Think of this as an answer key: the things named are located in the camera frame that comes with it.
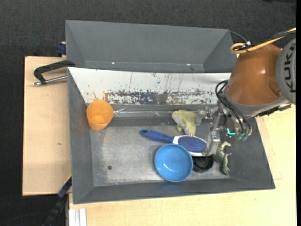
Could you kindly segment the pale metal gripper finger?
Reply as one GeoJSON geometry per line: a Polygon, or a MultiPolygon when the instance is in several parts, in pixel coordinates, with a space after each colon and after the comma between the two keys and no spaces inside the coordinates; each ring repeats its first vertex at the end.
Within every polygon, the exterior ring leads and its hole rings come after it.
{"type": "Polygon", "coordinates": [[[201,125],[203,121],[209,121],[214,118],[212,109],[198,110],[196,116],[196,125],[201,125]]]}
{"type": "Polygon", "coordinates": [[[207,136],[206,149],[203,151],[204,156],[216,154],[217,147],[221,141],[220,133],[211,131],[207,136]]]}

